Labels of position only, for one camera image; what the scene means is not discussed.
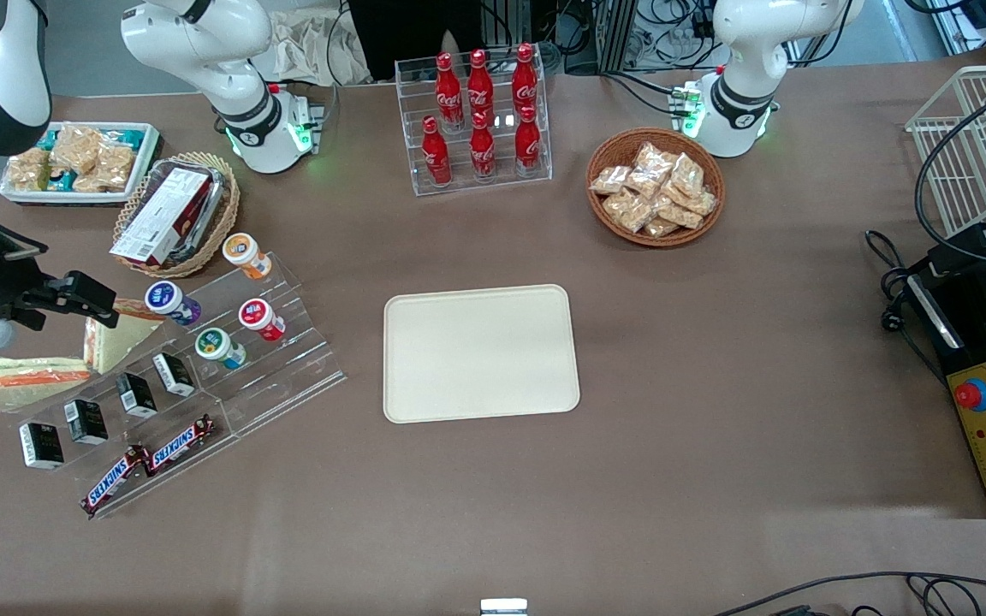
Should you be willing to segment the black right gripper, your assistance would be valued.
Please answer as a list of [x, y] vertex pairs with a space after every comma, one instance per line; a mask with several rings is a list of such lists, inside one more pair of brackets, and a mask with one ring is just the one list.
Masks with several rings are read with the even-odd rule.
[[81, 270], [55, 278], [39, 268], [48, 246], [0, 230], [0, 321], [42, 331], [47, 312], [74, 313], [109, 329], [120, 322], [116, 293]]

